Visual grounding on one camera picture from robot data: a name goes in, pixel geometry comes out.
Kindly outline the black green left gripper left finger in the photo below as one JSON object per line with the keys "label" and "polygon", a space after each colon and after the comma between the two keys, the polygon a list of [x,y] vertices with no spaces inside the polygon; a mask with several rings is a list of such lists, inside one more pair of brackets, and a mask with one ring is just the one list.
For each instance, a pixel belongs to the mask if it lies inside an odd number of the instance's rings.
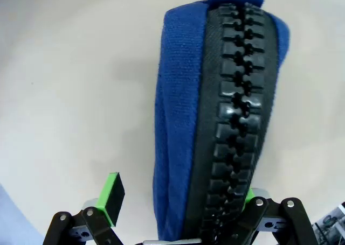
{"label": "black green left gripper left finger", "polygon": [[94,206],[78,214],[56,213],[45,235],[46,244],[122,244],[112,230],[116,226],[125,189],[118,172],[110,173]]}

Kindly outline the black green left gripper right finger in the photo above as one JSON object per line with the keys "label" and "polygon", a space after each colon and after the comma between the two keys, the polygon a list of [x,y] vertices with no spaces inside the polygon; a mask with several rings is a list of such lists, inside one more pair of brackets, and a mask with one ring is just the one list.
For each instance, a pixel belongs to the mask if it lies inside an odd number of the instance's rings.
{"label": "black green left gripper right finger", "polygon": [[277,244],[318,243],[301,200],[277,203],[265,190],[251,188],[237,221],[237,244],[252,244],[260,232],[272,233]]}

